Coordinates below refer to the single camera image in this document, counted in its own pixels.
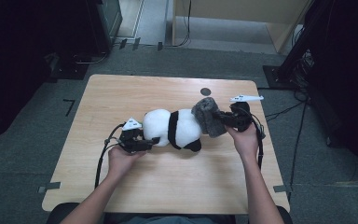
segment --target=right hand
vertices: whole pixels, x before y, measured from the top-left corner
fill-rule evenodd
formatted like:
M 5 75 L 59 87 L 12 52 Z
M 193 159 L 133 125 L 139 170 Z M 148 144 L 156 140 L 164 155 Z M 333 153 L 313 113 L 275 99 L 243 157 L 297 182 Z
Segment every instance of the right hand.
M 249 128 L 242 133 L 228 126 L 226 126 L 226 130 L 234 139 L 234 146 L 240 154 L 241 159 L 243 161 L 256 161 L 258 141 L 255 125 L 251 123 Z

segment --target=gray fabric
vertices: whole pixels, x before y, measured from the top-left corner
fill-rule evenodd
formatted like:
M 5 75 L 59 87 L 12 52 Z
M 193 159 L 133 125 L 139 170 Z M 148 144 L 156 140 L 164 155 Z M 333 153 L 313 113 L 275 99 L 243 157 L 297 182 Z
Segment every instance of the gray fabric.
M 220 110 L 212 97 L 203 98 L 191 109 L 191 113 L 196 117 L 202 133 L 207 133 L 212 138 L 227 132 L 222 122 L 213 118 L 212 113 L 216 111 Z

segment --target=black stripe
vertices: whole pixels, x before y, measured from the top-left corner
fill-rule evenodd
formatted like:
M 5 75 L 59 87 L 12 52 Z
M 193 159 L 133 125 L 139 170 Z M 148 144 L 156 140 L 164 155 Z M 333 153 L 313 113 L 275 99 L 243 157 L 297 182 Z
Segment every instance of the black stripe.
M 176 145 L 176 126 L 179 120 L 179 111 L 171 113 L 170 122 L 168 123 L 168 140 L 171 145 L 176 149 L 181 149 L 181 147 Z

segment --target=gray floor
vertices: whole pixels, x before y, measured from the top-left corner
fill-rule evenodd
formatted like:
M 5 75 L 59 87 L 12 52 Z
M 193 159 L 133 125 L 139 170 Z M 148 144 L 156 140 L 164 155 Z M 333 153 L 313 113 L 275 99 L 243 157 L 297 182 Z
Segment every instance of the gray floor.
M 125 3 L 124 9 L 127 9 L 128 5 L 136 5 L 139 0 L 121 2 Z M 124 21 L 133 21 L 136 10 L 137 8 L 131 13 L 123 12 Z M 136 34 L 119 36 L 119 39 L 128 38 L 130 43 L 134 38 L 141 38 L 141 44 L 157 45 L 158 42 L 162 42 L 167 46 L 172 45 L 173 20 L 176 20 L 174 44 L 178 45 L 186 36 L 187 18 L 173 17 L 172 0 L 144 0 L 139 23 L 134 27 Z M 301 27 L 301 25 L 297 26 L 295 34 Z M 277 54 L 264 22 L 191 18 L 190 28 L 190 40 L 186 42 L 184 48 Z M 128 29 L 126 23 L 122 30 L 124 32 Z M 290 39 L 281 54 L 287 55 L 291 47 Z
M 167 8 L 164 2 L 145 0 L 137 34 L 146 44 L 166 43 L 167 23 L 156 20 L 159 15 L 152 22 L 145 20 L 152 18 L 147 14 L 148 7 Z M 167 15 L 163 14 L 160 17 L 164 19 Z M 154 23 L 161 29 L 152 30 L 143 26 L 145 23 Z M 285 56 L 256 50 L 198 49 L 191 45 L 161 51 L 155 46 L 137 50 L 131 46 L 114 47 L 105 60 L 89 67 L 84 80 L 43 84 L 0 135 L 0 223 L 46 222 L 48 212 L 41 208 L 44 195 L 36 190 L 51 179 L 92 74 L 247 79 L 258 88 L 266 88 L 262 65 L 280 65 Z M 266 115 L 298 103 L 292 91 L 260 90 L 260 94 L 265 97 L 262 105 Z M 76 100 L 67 117 L 69 103 L 63 99 Z M 295 151 L 303 109 L 304 125 Z M 346 148 L 325 145 L 324 126 L 312 105 L 301 105 L 280 115 L 268 122 L 268 128 L 283 183 L 292 190 L 293 221 L 358 223 L 358 158 Z M 246 219 L 247 216 L 237 216 L 238 223 L 246 223 Z

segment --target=hand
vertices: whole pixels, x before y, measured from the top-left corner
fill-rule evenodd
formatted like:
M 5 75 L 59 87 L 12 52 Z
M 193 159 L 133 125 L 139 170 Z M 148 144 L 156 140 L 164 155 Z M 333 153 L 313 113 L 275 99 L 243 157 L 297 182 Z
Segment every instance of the hand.
M 115 146 L 109 150 L 109 171 L 107 176 L 121 179 L 133 166 L 136 160 L 143 157 L 146 151 L 130 154 L 121 147 Z
M 226 130 L 234 139 L 234 146 L 240 154 L 242 161 L 256 161 L 258 141 L 255 125 L 251 123 L 249 128 L 242 133 L 228 126 L 226 126 Z

